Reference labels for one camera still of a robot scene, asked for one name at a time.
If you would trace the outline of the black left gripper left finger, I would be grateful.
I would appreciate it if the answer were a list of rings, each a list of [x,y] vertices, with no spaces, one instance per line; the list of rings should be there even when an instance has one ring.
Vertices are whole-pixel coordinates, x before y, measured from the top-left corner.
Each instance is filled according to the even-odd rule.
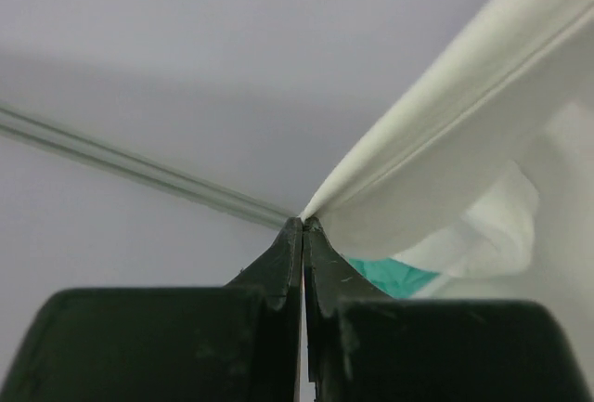
[[[295,401],[303,225],[221,287],[52,295],[26,332],[5,401]]]

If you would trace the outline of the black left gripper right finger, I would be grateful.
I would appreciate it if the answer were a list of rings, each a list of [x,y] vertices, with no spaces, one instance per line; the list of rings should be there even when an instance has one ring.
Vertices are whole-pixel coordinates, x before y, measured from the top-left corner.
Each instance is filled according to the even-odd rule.
[[[309,379],[319,401],[584,401],[567,338],[542,305],[394,299],[303,227]]]

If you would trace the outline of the white t-shirt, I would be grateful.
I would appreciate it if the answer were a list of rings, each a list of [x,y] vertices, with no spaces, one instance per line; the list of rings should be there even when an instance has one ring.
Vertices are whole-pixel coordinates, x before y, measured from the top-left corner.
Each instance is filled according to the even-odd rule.
[[[536,187],[517,158],[593,72],[593,0],[489,0],[334,167],[302,212],[347,261],[451,279],[532,262]]]

